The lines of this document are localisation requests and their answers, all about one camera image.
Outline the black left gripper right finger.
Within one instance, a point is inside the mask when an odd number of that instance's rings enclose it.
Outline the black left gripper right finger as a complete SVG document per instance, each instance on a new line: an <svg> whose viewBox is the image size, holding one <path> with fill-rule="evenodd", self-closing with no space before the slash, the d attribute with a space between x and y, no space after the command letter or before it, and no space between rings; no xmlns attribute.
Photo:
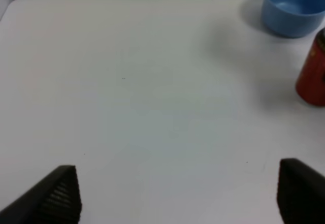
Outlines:
<svg viewBox="0 0 325 224"><path fill-rule="evenodd" d="M324 223L324 176L296 158L282 159L277 205L284 223Z"/></svg>

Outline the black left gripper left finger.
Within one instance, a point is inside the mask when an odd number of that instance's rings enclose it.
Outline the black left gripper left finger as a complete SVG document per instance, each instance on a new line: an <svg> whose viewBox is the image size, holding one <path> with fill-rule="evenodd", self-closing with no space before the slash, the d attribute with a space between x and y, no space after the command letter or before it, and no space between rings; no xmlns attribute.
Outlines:
<svg viewBox="0 0 325 224"><path fill-rule="evenodd" d="M82 202L75 166L63 165L1 211L1 223L79 223Z"/></svg>

